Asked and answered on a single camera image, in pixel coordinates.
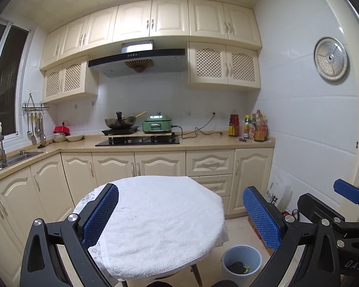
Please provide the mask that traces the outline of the black gas stove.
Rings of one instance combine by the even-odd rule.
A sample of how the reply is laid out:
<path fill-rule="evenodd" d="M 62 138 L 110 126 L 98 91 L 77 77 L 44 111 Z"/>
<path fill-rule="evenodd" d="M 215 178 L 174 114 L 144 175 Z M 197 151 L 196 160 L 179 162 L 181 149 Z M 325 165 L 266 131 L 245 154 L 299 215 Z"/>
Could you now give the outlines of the black gas stove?
<path fill-rule="evenodd" d="M 103 134 L 107 139 L 96 144 L 97 147 L 180 144 L 180 139 L 174 132 L 140 133 L 137 126 L 126 130 L 104 130 Z"/>

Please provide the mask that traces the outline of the red kitchen item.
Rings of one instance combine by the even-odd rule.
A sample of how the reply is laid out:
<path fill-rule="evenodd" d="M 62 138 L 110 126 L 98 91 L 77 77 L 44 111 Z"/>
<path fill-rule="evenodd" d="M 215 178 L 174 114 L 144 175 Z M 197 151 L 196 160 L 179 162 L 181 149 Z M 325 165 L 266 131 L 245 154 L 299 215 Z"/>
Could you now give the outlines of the red kitchen item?
<path fill-rule="evenodd" d="M 62 133 L 64 135 L 70 135 L 70 130 L 69 128 L 65 125 L 65 123 L 62 123 L 59 126 L 56 126 L 54 128 L 53 133 L 58 134 L 58 133 Z"/>

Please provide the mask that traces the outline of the white terry table cloth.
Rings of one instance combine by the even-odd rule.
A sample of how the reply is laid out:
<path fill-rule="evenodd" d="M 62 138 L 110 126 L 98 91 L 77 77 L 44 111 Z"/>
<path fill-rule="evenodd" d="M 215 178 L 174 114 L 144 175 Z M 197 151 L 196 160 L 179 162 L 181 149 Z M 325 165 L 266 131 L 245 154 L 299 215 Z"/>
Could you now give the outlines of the white terry table cloth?
<path fill-rule="evenodd" d="M 222 198 L 187 176 L 127 177 L 113 185 L 118 204 L 88 249 L 111 282 L 171 275 L 229 240 Z"/>

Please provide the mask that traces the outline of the kitchen window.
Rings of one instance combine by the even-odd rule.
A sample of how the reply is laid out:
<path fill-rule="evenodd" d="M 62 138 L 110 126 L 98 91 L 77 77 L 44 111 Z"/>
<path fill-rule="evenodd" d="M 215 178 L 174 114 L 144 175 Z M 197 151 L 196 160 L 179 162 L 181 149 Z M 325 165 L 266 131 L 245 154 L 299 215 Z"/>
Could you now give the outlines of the kitchen window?
<path fill-rule="evenodd" d="M 0 122 L 6 141 L 20 134 L 20 101 L 30 30 L 0 19 Z"/>

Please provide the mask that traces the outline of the cream lower kitchen cabinets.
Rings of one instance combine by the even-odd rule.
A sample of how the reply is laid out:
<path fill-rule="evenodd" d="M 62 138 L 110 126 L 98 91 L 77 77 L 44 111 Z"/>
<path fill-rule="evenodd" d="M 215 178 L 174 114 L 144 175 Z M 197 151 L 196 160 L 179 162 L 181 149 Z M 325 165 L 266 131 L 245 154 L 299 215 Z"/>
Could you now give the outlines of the cream lower kitchen cabinets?
<path fill-rule="evenodd" d="M 242 192 L 265 190 L 275 141 L 244 143 L 225 135 L 187 139 L 175 145 L 98 146 L 95 137 L 29 147 L 19 163 L 0 172 L 0 286 L 18 286 L 22 253 L 32 222 L 64 219 L 94 188 L 137 175 L 189 176 L 218 194 L 229 241 L 255 246 L 264 260 L 270 251 L 251 229 Z"/>

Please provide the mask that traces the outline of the green label sauce bottle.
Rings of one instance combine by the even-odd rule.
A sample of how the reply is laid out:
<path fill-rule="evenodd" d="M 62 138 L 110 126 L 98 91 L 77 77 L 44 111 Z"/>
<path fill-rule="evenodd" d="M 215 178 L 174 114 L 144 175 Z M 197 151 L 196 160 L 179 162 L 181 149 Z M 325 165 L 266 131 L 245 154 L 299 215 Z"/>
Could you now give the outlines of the green label sauce bottle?
<path fill-rule="evenodd" d="M 244 118 L 244 138 L 250 138 L 250 124 L 251 124 L 251 115 L 245 115 Z"/>

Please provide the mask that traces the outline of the cream kitchen cabinets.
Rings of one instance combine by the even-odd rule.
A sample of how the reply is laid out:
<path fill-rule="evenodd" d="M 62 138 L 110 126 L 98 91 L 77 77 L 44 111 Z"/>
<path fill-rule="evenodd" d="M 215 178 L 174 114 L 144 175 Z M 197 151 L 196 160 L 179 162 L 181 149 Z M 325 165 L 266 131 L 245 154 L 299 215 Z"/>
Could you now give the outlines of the cream kitchen cabinets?
<path fill-rule="evenodd" d="M 244 143 L 225 135 L 187 139 L 175 145 L 98 146 L 95 137 L 29 147 L 19 163 L 0 172 L 0 286 L 18 286 L 22 253 L 32 222 L 64 219 L 94 188 L 137 175 L 189 176 L 218 194 L 229 241 L 255 246 L 264 260 L 270 251 L 251 229 L 242 192 L 265 190 L 275 141 Z"/>
<path fill-rule="evenodd" d="M 98 75 L 186 71 L 192 87 L 259 89 L 260 49 L 249 8 L 206 0 L 113 6 L 47 35 L 43 101 L 96 95 Z"/>

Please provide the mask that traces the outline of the hanging utensil rack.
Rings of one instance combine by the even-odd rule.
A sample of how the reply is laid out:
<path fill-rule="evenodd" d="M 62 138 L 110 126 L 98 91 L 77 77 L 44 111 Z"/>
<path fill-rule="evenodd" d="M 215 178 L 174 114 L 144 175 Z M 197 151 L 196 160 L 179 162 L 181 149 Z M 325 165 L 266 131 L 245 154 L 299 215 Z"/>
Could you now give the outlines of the hanging utensil rack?
<path fill-rule="evenodd" d="M 49 145 L 46 140 L 43 115 L 50 109 L 47 104 L 36 103 L 32 93 L 28 94 L 28 100 L 22 103 L 22 113 L 26 117 L 26 135 L 38 148 Z"/>

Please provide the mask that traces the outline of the wooden stool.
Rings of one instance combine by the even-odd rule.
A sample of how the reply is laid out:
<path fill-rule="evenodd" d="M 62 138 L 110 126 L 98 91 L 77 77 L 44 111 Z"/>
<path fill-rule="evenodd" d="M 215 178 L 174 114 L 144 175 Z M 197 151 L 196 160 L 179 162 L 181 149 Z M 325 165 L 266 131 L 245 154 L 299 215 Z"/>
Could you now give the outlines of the wooden stool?
<path fill-rule="evenodd" d="M 193 273 L 193 275 L 194 275 L 194 277 L 195 277 L 195 279 L 197 281 L 197 284 L 199 286 L 203 286 L 202 278 L 200 276 L 200 272 L 198 270 L 197 264 L 192 264 L 191 265 L 191 272 Z M 123 287 L 128 287 L 128 283 L 126 281 L 122 281 L 121 284 L 122 284 Z"/>

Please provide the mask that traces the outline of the white rice sack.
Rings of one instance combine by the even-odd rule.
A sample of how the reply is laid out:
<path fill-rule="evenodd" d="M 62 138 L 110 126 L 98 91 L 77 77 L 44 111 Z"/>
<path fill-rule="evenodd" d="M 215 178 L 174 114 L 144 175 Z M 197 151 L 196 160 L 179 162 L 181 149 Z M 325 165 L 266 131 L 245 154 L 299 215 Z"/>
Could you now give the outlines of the white rice sack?
<path fill-rule="evenodd" d="M 282 177 L 276 175 L 271 177 L 264 198 L 269 203 L 275 205 L 281 212 L 285 212 L 291 200 L 291 195 L 291 185 Z"/>

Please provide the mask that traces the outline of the green electric cooker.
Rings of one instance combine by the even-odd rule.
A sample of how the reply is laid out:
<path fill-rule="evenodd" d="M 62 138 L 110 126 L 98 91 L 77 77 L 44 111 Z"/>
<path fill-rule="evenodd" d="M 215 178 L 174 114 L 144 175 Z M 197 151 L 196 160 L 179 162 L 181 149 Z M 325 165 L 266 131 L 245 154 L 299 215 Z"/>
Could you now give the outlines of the green electric cooker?
<path fill-rule="evenodd" d="M 172 119 L 168 115 L 157 112 L 149 115 L 142 123 L 145 133 L 170 133 L 172 131 Z"/>

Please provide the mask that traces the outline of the cream upper kitchen cabinets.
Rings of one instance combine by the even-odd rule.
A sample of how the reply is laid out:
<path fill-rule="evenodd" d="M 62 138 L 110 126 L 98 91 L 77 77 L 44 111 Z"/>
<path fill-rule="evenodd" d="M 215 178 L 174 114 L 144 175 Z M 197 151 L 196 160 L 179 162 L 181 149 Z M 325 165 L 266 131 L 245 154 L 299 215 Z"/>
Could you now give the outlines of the cream upper kitchen cabinets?
<path fill-rule="evenodd" d="M 249 8 L 206 0 L 113 6 L 47 35 L 43 101 L 96 95 L 98 75 L 186 71 L 192 87 L 259 89 L 260 49 Z"/>

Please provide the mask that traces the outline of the black range hood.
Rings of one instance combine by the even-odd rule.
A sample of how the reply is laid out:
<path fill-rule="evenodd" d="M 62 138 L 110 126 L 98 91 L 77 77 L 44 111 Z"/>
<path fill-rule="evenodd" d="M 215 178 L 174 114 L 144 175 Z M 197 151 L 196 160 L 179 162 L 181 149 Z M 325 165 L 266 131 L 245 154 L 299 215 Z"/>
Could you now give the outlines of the black range hood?
<path fill-rule="evenodd" d="M 150 73 L 177 73 L 187 66 L 185 48 L 156 49 L 154 42 L 124 44 L 121 53 L 89 60 L 88 67 L 108 78 Z"/>

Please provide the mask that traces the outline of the dark soy sauce bottle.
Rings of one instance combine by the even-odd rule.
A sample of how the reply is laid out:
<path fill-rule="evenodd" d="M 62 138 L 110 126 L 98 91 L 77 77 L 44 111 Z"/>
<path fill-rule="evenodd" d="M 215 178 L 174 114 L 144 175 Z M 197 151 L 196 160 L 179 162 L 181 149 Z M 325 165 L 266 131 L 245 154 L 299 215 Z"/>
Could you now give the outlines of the dark soy sauce bottle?
<path fill-rule="evenodd" d="M 233 110 L 230 115 L 230 121 L 228 126 L 228 135 L 230 137 L 239 137 L 239 115 L 236 110 Z"/>

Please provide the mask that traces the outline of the orange label oil bottle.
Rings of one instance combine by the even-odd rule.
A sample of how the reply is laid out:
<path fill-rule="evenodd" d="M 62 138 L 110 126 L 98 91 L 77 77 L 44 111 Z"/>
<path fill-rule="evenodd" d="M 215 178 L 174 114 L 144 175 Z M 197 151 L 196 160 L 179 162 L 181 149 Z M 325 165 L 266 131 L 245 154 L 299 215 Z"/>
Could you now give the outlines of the orange label oil bottle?
<path fill-rule="evenodd" d="M 268 136 L 268 126 L 266 118 L 263 116 L 260 110 L 255 113 L 255 132 L 254 140 L 257 142 L 266 141 Z"/>

